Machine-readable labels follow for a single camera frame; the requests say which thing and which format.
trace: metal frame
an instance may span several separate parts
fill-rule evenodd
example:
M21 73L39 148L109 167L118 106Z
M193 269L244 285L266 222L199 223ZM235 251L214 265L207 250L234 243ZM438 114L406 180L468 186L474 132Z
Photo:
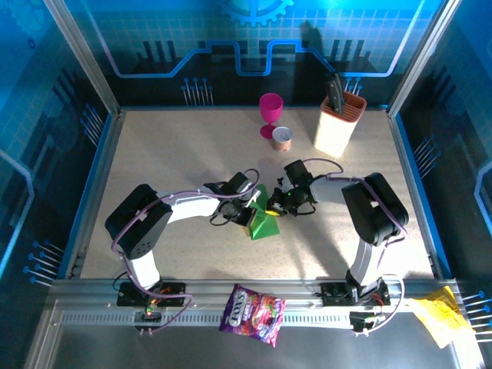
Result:
M427 61L434 53L437 43L442 37L447 26L449 25L460 3L461 0L448 0L447 4L440 10L439 14L436 16L434 23L430 27L430 33L427 39L420 47L414 60L412 61L411 66L407 70L407 73L401 80L400 84L397 87L397 91L391 99L391 102L389 104L390 107L388 110L390 118L394 118L396 114L400 111L401 106L403 105L404 101L410 94L411 89L414 87L419 76L424 70Z
M219 325L221 314L235 283L256 291L275 294L285 298L286 313L284 326L326 327L350 329L347 315L360 311L362 307L322 307L320 283L342 280L249 280L249 281L206 281L184 280L187 293L194 295L194 304L174 322L174 326L207 327ZM397 281L387 280L391 296L392 311L399 300L401 290ZM29 352L25 368L49 367L57 354L57 343L61 327L69 325L134 326L135 313L142 309L116 306L118 293L112 288L112 280L55 281L48 296L45 312ZM453 291L462 313L466 316L460 291L455 280L408 280L405 281L405 298L422 298L443 286ZM177 307L161 309L160 325L179 310ZM401 313L411 313L403 303ZM472 339L454 343L457 367L484 367L478 343Z
M63 0L44 0L55 22L70 45L76 58L81 63L85 73L99 94L110 114L117 117L121 111L108 83L98 67L87 42L75 23ZM409 95L418 76L442 36L444 29L449 24L460 0L449 0L442 8L434 23L426 42L420 49L419 55L414 59L403 81L398 87L397 93L392 99L389 109L390 126L397 150L407 179L412 201L417 212L419 225L423 230L426 244L435 250L429 224L424 215L424 207L418 196L417 186L411 174L411 166L404 151L401 133L397 129L395 117L401 108L405 98ZM80 225L73 237L73 250L70 255L65 255L69 266L75 263L80 250L87 247L91 229L95 222L98 204L104 191L106 178L108 177L111 161L115 153L118 137L121 133L124 115L118 116L108 129L108 139L101 145L101 157L103 162L98 165L93 179L93 186L88 189L88 198L84 210L81 213ZM438 264L437 273L443 277ZM358 307L324 307L321 298L314 295L320 292L319 284L324 281L183 281L187 284L187 292L194 295L194 304L175 323L178 326L210 326L218 325L217 316L224 310L224 305L231 293L234 283L241 283L247 288L257 291L275 294L280 298L286 298L286 325L302 325L306 327L344 327L350 328L347 323L349 311L356 311ZM396 281L387 281L391 294L391 306L386 307L391 311L398 301L401 293ZM62 326L73 324L83 325L135 325L135 312L139 309L131 307L115 306L117 293L112 289L112 280L58 280L50 290L45 310L38 324L31 350L25 364L26 368L49 367L52 359L57 354L57 343ZM448 285L451 287L462 314L466 317L460 292L455 280L409 280L405 281L407 290L406 298L422 298L436 291L438 288ZM161 311L163 318L159 324L169 320L176 308ZM405 304L402 312L410 312ZM474 338L466 342L456 342L454 345L455 362L460 367L484 367L478 343Z
M411 164L411 160L413 160L413 157L411 156L412 153L407 152L405 148L404 139L397 125L396 118L390 116L389 125L400 159L401 168L403 169L404 177L407 180L408 192L410 193L411 201L415 209L417 223L421 230L425 247L429 253L431 267L437 278L451 278L449 265L446 261L441 261L437 254L437 248L442 248L442 244L440 243L439 235L435 234L436 232L433 231L435 229L434 217L431 213L428 214L428 211L425 211L426 207L424 206L424 202L427 203L427 199L422 198L422 196L425 196L425 193L421 194L421 191L418 190L419 186L417 185L417 181L419 181L420 178L418 177L418 171L415 172L412 170L412 166L416 166L415 163L414 165Z
M404 172L404 176L407 179L408 190L410 192L411 200L415 208L417 215L417 221L421 229L422 237L426 245L427 251L430 256L431 264L438 278L451 278L451 272L449 265L445 260L439 258L437 248L442 249L442 244L440 244L439 235L434 230L435 224L432 214L426 211L425 204L427 199L422 199L421 191L418 190L419 186L417 181L418 172L415 173L412 170L412 152L408 152L405 148L404 139L402 133L397 124L397 114L401 109L404 101L407 99L408 95L411 93L412 88L415 86L418 78L420 77L425 65L427 64L429 58L434 53L434 50L442 37L444 31L449 25L451 19L454 16L461 0L448 0L447 3L441 8L439 14L436 16L433 25L431 26L430 33L428 34L426 40L417 52L411 66L407 70L407 73L403 77L402 81L397 87L393 98L391 99L390 107L388 110L388 117L390 121L390 129L393 135L395 146L397 148L397 153L400 158L401 166Z
M106 82L106 78L67 5L63 0L44 0L44 2L109 114L118 116L121 109L116 97Z
M73 274L80 275L81 273L81 266L79 271L74 270L77 267L75 264L78 256L87 251L91 240L125 116L126 113L122 112L116 118L109 117L111 121L107 121L105 124L79 209L75 216L74 225L68 238L58 278L71 278Z

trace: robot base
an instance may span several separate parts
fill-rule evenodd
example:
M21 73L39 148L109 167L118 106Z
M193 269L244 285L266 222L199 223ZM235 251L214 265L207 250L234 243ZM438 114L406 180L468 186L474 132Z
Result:
M381 278L374 288L362 294L361 290L349 281L320 283L320 287L323 306L381 306L381 302L383 305L391 304L387 285Z
M158 282L150 291L162 294L183 294L186 290L186 284L178 282ZM141 292L132 282L124 282L120 285L118 294L118 306L130 306L133 308L146 308L151 304L154 298ZM169 298L160 300L155 304L158 308L164 307L182 307L185 303L184 298Z

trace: knife block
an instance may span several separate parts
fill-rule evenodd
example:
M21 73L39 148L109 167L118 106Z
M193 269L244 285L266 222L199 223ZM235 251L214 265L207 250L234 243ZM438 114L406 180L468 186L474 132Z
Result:
M328 96L321 104L320 121L317 125L314 147L335 158L345 151L356 124L367 107L361 97L344 91L345 105L343 114L338 114L329 106Z

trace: green block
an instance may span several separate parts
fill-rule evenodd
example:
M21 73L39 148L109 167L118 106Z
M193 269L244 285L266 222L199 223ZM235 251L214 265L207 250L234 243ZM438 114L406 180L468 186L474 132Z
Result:
M253 223L249 227L251 240L259 240L260 238L280 234L277 219L275 219L273 215L265 213L268 201L267 189L263 184L259 184L258 189L261 191L261 194L256 202L251 204L253 208L258 210L256 212L256 216L254 217Z

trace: metal base plate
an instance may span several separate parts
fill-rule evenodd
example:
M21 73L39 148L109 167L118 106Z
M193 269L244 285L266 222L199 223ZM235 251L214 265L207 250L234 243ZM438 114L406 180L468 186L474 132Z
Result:
M162 294L183 294L186 291L186 284L178 282L163 282L155 292L161 292ZM170 298L167 300L161 300L157 303L159 308L165 307L182 307L185 303L184 298ZM124 282L120 285L118 294L118 300L116 301L118 306L132 307L132 308L145 308L149 305L149 298L147 295L142 294L132 282Z

